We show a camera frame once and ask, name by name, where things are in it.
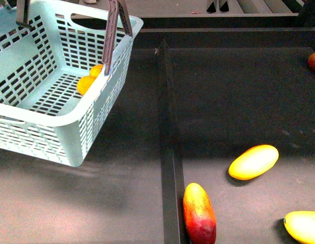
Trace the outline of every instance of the basket handle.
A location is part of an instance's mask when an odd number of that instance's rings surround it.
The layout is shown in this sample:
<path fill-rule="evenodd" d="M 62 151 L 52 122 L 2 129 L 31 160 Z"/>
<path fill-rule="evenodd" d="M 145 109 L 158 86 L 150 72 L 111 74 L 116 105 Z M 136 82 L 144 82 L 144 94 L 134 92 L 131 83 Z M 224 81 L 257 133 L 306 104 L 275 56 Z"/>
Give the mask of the basket handle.
<path fill-rule="evenodd" d="M 125 30 L 126 35 L 132 37 L 132 28 L 125 1 L 108 0 L 108 6 L 108 18 L 102 57 L 102 63 L 105 65 L 105 75 L 108 75 L 110 73 L 114 41 L 117 32 L 118 15 L 120 15 L 122 26 Z"/>
<path fill-rule="evenodd" d="M 28 23 L 30 4 L 31 0 L 17 0 L 16 23 L 18 25 L 31 28 L 31 25 Z M 102 63 L 105 65 L 105 75 L 110 73 L 119 15 L 126 35 L 132 37 L 132 28 L 126 2 L 124 0 L 108 0 L 108 6 L 108 18 L 102 56 Z"/>
<path fill-rule="evenodd" d="M 28 23 L 28 15 L 30 12 L 31 0 L 17 0 L 17 9 L 16 9 L 16 24 L 31 28 L 31 25 Z"/>

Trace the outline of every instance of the yellow mango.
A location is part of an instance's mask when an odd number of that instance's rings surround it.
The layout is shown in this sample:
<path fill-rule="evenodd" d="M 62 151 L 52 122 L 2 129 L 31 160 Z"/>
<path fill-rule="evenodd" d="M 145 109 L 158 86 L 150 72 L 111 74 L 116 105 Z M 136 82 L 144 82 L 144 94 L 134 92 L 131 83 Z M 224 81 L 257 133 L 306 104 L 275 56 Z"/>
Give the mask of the yellow mango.
<path fill-rule="evenodd" d="M 298 242 L 315 244 L 315 211 L 291 212 L 285 216 L 284 225 Z"/>
<path fill-rule="evenodd" d="M 235 179 L 249 180 L 272 168 L 278 157 L 278 150 L 271 145 L 254 146 L 231 163 L 228 173 Z"/>

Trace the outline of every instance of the table surface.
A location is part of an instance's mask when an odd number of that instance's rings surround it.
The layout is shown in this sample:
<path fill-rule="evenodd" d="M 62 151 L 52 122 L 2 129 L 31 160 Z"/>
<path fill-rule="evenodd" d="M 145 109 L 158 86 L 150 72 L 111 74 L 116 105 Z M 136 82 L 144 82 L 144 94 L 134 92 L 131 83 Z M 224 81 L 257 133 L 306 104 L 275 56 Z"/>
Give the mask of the table surface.
<path fill-rule="evenodd" d="M 126 84 L 78 168 L 0 149 L 0 243 L 162 244 L 155 50 L 134 49 Z M 297 243 L 282 218 L 315 210 L 315 73 L 309 48 L 172 49 L 185 185 L 201 184 L 216 244 Z M 268 143 L 264 175 L 231 162 Z"/>

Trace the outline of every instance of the mango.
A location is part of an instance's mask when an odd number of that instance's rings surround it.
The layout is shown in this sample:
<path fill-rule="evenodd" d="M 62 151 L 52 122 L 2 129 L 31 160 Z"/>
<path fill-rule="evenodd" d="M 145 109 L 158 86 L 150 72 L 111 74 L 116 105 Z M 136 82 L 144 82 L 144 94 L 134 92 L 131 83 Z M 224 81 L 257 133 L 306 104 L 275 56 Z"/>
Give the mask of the mango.
<path fill-rule="evenodd" d="M 214 244 L 216 218 L 206 191 L 197 183 L 190 183 L 183 197 L 184 220 L 193 244 Z"/>
<path fill-rule="evenodd" d="M 284 218 L 288 233 L 302 244 L 315 244 L 315 211 L 294 211 Z"/>
<path fill-rule="evenodd" d="M 278 157 L 278 150 L 271 145 L 254 146 L 231 163 L 228 173 L 239 180 L 253 179 L 271 169 Z"/>

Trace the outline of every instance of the plastic basket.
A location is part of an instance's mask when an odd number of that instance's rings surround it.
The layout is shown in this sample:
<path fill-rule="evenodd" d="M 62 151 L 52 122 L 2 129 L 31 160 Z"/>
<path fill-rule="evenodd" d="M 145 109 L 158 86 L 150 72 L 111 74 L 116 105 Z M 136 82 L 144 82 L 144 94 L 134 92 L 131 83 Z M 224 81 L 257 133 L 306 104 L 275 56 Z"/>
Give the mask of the plastic basket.
<path fill-rule="evenodd" d="M 109 74 L 101 72 L 81 96 L 77 82 L 101 63 L 107 37 L 105 30 L 74 23 L 72 14 L 107 20 L 109 12 L 34 0 L 29 29 L 16 24 L 16 9 L 0 8 L 0 148 L 76 167 L 125 83 L 133 40 L 143 22 L 130 16 L 132 36 L 115 30 Z M 123 27 L 120 18 L 118 27 Z"/>

